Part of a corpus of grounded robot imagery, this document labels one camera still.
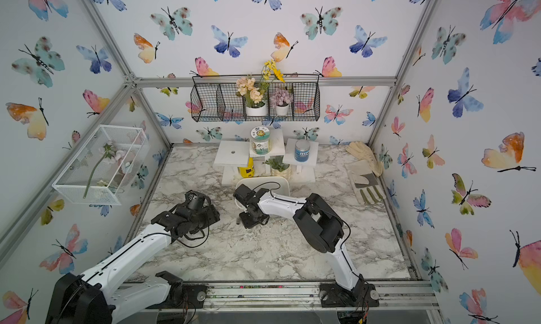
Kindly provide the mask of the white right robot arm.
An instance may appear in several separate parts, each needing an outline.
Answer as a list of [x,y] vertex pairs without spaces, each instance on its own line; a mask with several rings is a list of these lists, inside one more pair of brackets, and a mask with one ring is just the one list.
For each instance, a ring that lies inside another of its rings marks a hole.
[[335,276],[334,283],[322,283],[319,297],[323,308],[380,306],[376,287],[362,276],[349,256],[346,241],[350,226],[318,194],[307,198],[286,197],[267,188],[240,185],[235,199],[245,207],[240,221],[246,229],[265,225],[271,216],[291,219],[307,243],[322,253]]

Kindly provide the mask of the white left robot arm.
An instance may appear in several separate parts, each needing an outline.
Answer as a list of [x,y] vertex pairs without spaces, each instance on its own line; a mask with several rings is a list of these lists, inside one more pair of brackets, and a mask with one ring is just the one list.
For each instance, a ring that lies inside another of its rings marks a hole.
[[182,204],[152,218],[136,238],[78,276],[55,284],[46,323],[119,323],[157,304],[184,310],[201,308],[205,287],[186,290],[181,278],[162,271],[145,283],[121,290],[125,280],[149,259],[181,239],[207,236],[220,214],[205,194],[189,191]]

